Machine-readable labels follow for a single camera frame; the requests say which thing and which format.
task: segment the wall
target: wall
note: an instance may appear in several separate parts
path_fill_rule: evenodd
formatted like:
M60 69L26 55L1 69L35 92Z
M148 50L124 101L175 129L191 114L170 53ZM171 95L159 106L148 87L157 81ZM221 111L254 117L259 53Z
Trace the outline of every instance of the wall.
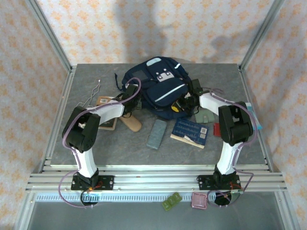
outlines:
M67 73L24 0L0 1L0 25L0 229L10 229Z
M71 64L240 63L273 0L38 0Z
M307 4L285 1L247 68L273 162L307 229Z

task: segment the gray sponge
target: gray sponge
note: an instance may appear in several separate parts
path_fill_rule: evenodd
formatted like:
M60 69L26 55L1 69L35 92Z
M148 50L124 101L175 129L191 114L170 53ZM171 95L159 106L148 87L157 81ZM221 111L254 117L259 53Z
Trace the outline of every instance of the gray sponge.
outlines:
M157 150L160 146L160 143L162 141L162 138L163 138L163 134L165 132L165 129L166 129L166 125L167 125L167 122L165 121L162 121L162 120L156 120L154 122L154 125L153 125L153 128L152 128L152 131L148 137L148 141L147 141L147 146L152 148L152 149L155 149Z

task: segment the book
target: book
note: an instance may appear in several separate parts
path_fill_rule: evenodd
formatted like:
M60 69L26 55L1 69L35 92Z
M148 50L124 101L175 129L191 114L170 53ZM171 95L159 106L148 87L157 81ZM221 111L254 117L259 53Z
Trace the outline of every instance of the book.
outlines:
M110 100L111 100L110 97L100 96L100 97L98 97L96 106L102 105L102 104L105 104L105 103L108 103ZM109 120L109 121L106 121L106 122L102 123L102 124L98 127L98 129L114 130L114 129L115 129L115 126L116 126L116 122L117 122L117 117L116 117L116 118L113 118L113 119L111 119L111 120Z
M203 149L208 136L208 130L209 127L207 126L178 118L173 128L171 138Z

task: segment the blue book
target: blue book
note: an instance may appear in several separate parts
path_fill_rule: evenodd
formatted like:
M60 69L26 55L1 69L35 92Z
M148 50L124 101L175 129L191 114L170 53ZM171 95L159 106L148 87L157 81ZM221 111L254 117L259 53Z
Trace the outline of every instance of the blue book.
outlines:
M185 143L204 148L208 136L209 127L178 118L171 138Z

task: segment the brown book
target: brown book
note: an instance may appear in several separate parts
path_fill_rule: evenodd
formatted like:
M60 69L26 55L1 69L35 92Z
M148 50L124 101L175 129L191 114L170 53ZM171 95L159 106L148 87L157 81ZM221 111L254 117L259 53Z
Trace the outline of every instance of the brown book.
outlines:
M111 98L106 96L98 97L96 105L102 105L111 101ZM117 117L102 123L98 129L114 130L117 122Z

